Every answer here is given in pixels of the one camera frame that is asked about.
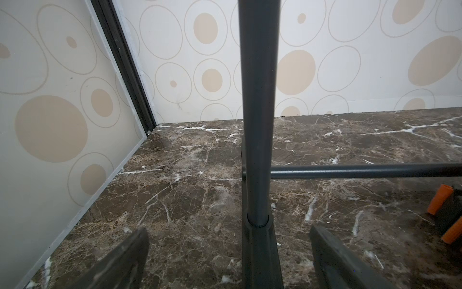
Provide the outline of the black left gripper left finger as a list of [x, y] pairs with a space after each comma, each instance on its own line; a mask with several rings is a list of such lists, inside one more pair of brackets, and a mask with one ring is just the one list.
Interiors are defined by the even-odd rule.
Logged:
[[149, 253], [149, 236], [139, 228], [98, 261], [70, 289], [139, 289]]

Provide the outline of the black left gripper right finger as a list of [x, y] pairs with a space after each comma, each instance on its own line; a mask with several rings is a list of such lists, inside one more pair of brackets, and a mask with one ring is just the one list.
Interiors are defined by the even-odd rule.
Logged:
[[395, 288], [326, 228], [314, 225], [310, 229], [309, 237], [315, 273], [321, 289]]

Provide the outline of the orange sling bag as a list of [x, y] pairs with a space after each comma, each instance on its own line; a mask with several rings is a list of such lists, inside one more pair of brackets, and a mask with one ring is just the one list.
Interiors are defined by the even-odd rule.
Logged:
[[462, 250], [462, 190], [442, 184], [431, 200], [427, 213], [433, 217], [441, 240]]

